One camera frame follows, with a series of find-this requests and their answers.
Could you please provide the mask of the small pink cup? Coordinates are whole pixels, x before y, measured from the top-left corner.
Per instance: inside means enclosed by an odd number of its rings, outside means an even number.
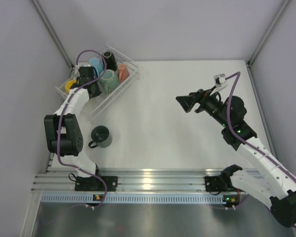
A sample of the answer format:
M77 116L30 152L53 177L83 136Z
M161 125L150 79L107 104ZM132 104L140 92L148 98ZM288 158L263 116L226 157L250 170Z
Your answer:
M118 80L122 83L129 77L129 71L125 64L121 63L117 68Z

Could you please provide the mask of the teal speckled ceramic mug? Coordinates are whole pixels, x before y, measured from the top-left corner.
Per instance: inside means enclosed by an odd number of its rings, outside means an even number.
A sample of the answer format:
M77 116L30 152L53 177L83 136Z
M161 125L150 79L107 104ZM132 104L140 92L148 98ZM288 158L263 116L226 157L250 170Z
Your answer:
M118 75L113 70L106 70L99 82L106 95L112 93L119 87Z

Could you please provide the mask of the black mug white inside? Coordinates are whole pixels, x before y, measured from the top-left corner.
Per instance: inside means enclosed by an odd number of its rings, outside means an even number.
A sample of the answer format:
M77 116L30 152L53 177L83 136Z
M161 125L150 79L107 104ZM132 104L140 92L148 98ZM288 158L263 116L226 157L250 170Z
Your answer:
M105 51L102 56L104 57L104 60L106 62L107 65L107 69L108 70L113 70L113 71L117 71L117 62L115 59L114 54L111 51Z

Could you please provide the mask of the dark green mug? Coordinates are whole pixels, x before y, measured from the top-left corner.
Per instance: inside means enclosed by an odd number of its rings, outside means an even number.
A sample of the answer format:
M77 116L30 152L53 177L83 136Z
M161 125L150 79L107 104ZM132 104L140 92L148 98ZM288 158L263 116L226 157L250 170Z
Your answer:
M106 126L96 126L91 131L91 141L88 143L89 148L106 148L112 143L112 136Z

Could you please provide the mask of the light blue cup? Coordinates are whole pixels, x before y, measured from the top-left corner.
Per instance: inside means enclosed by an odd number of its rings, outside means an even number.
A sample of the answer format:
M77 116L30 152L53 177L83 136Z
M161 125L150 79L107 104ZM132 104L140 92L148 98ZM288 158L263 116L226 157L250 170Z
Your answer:
M94 67L97 75L99 76L103 70L104 70L104 65L103 65L103 62L101 59L97 58L97 57L94 57L94 58L91 58L89 60L89 64Z

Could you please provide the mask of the yellow enamel mug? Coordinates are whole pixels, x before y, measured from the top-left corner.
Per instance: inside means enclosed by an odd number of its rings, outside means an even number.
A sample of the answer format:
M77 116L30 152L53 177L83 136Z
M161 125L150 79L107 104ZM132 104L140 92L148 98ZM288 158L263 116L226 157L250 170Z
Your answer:
M65 84L66 94L68 95L70 93L70 91L75 88L75 86L76 86L76 80L74 80L74 79L66 82L66 84Z

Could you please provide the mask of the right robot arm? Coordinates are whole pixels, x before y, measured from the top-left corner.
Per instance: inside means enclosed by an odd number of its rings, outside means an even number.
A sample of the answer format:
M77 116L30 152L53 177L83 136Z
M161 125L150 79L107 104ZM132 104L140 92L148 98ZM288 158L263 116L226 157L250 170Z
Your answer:
M225 102L218 93L200 89L176 100L186 113L199 104L196 113L206 112L223 126L223 139L246 158L263 180L248 175L237 166L225 168L219 175L225 190L240 189L263 203L279 224L296 226L296 176L291 174L263 145L257 134L244 121L247 112L240 97L230 96Z

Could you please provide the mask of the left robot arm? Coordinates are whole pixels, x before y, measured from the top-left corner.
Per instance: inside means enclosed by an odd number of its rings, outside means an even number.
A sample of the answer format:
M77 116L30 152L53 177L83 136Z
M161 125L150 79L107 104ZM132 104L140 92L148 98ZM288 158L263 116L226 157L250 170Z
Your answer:
M76 191L108 191L101 177L98 165L91 161L83 149L83 135L77 116L84 105L101 94L98 75L94 67L87 65L78 70L79 76L70 87L69 94L60 108L44 118L45 136L48 150L57 156L58 162L77 171Z

